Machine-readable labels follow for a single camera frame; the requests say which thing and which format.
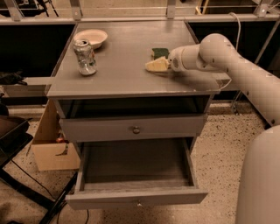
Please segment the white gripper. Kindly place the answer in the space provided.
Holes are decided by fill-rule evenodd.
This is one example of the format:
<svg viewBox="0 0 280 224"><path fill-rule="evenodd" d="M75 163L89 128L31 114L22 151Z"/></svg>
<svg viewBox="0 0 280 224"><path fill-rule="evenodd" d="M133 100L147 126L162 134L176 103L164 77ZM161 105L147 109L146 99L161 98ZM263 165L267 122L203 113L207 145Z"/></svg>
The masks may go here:
<svg viewBox="0 0 280 224"><path fill-rule="evenodd" d="M154 59L145 64L145 69L149 72L165 72L171 66L175 72L185 70L201 70L205 65L200 57L199 45L186 45L170 51L168 60L165 56Z"/></svg>

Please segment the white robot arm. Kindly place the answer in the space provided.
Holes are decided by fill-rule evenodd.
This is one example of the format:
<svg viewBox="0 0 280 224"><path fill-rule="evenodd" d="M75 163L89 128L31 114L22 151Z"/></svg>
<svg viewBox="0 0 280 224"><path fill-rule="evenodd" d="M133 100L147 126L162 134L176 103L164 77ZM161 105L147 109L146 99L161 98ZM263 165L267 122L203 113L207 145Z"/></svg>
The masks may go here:
<svg viewBox="0 0 280 224"><path fill-rule="evenodd" d="M280 224L280 79L243 58L219 33L145 64L149 72L220 70L269 123L250 144L241 168L235 224Z"/></svg>

